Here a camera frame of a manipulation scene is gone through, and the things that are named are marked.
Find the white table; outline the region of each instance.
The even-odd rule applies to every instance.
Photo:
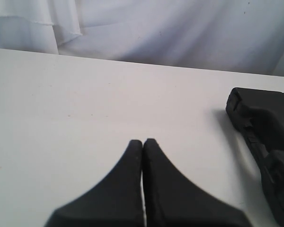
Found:
[[[233,87],[284,92],[284,78],[0,49],[0,227],[42,227],[146,138],[254,227],[277,226],[224,110]]]

